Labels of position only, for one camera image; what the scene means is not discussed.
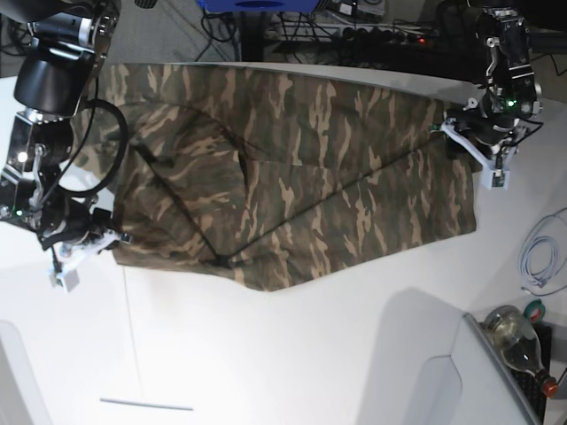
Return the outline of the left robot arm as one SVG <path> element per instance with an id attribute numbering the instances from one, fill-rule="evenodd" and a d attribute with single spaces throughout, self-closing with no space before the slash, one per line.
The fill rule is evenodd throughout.
<path id="1" fill-rule="evenodd" d="M 469 1 L 480 9 L 476 36 L 485 48 L 485 94 L 448 109 L 437 130 L 481 165 L 488 189 L 506 189 L 520 144 L 540 131 L 541 88 L 530 60 L 529 28 L 515 1 Z"/>

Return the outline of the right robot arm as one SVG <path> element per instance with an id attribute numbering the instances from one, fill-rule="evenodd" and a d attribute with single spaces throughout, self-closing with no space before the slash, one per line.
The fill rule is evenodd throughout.
<path id="1" fill-rule="evenodd" d="M 70 292 L 88 257 L 128 243 L 98 194 L 118 173 L 128 147 L 128 126 L 113 104 L 99 98 L 98 76 L 120 17 L 119 1 L 3 1 L 1 13 L 27 26 L 31 43 L 20 68 L 14 117 L 1 171 L 1 220 L 33 233 L 50 251 L 50 283 Z M 93 188 L 69 190 L 60 181 L 78 157 L 72 118 L 103 110 L 119 126 L 118 150 Z"/>

